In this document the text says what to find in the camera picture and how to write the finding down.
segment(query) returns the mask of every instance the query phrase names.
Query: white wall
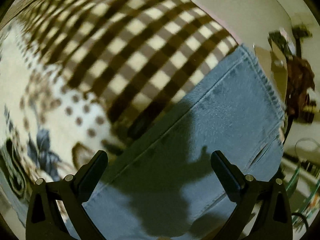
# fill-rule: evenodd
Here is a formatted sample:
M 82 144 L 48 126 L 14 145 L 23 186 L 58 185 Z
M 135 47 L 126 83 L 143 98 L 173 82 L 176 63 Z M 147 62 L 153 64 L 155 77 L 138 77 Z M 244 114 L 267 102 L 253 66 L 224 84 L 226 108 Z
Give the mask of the white wall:
M 302 57 L 307 59 L 315 73 L 316 90 L 320 91 L 320 26 L 303 0 L 278 0 L 291 18 L 292 25 L 304 23 L 313 34 L 311 39 L 304 39 Z M 294 146 L 301 138 L 313 138 L 320 142 L 320 114 L 312 124 L 294 123 L 284 145 L 284 150 L 295 155 Z M 297 145 L 299 157 L 308 158 L 320 164 L 320 148 L 313 142 L 305 141 Z

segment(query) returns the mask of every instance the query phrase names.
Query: jeans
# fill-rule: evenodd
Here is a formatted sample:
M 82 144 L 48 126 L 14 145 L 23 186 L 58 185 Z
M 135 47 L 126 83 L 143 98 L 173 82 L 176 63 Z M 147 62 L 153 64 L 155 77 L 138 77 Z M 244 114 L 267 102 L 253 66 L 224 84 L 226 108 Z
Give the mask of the jeans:
M 84 208 L 109 240 L 201 239 L 235 207 L 211 153 L 268 181 L 283 154 L 283 117 L 257 58 L 241 45 L 106 169 Z

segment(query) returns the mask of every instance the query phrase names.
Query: black clamp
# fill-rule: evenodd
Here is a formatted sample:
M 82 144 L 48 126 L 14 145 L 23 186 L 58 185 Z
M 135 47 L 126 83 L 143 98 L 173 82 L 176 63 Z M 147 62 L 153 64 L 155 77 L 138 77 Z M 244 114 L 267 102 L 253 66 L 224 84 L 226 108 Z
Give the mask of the black clamp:
M 56 200 L 62 200 L 81 240 L 105 240 L 88 217 L 82 203 L 89 200 L 108 164 L 104 151 L 82 166 L 76 175 L 46 183 L 38 179 L 27 215 L 26 240 L 74 240 L 60 215 Z M 211 156 L 211 166 L 225 192 L 237 206 L 213 240 L 238 240 L 255 204 L 263 200 L 258 217 L 245 240 L 292 240 L 289 200 L 281 179 L 257 181 L 243 175 L 220 151 Z
M 228 221 L 213 240 L 237 240 L 246 226 L 256 203 L 263 201 L 257 219 L 245 240 L 292 240 L 289 199 L 281 179 L 257 181 L 244 175 L 220 151 L 211 155 L 215 171 L 226 194 L 237 204 Z

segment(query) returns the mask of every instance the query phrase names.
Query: cable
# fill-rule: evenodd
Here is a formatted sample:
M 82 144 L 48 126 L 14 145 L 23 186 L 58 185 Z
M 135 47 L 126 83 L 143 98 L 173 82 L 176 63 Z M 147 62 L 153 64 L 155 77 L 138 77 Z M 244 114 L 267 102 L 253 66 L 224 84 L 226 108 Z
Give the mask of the cable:
M 294 146 L 294 153 L 295 153 L 296 157 L 298 158 L 299 162 L 301 163 L 301 160 L 300 160 L 300 158 L 299 158 L 299 156 L 298 156 L 298 154 L 297 154 L 297 144 L 298 144 L 298 142 L 300 142 L 300 141 L 312 141 L 312 142 L 314 142 L 319 148 L 320 148 L 320 143 L 318 143 L 318 142 L 317 142 L 315 139 L 313 139 L 313 138 L 301 138 L 301 139 L 299 139 L 299 140 L 296 142 L 296 144 L 295 144 L 295 146 Z
M 309 229 L 308 220 L 307 220 L 307 218 L 306 218 L 304 215 L 302 215 L 302 214 L 299 213 L 299 212 L 293 212 L 293 213 L 291 214 L 291 216 L 300 217 L 300 218 L 302 219 L 302 221 L 304 222 L 304 225 L 306 226 L 306 230 Z

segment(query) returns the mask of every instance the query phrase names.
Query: brown and white checkered fabric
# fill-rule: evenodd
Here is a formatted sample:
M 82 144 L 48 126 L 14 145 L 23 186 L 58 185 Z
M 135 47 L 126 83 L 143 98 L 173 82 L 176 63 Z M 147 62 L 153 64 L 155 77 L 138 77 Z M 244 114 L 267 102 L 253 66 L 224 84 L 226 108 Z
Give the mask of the brown and white checkered fabric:
M 44 64 L 141 135 L 237 46 L 191 0 L 35 0 L 18 19 Z

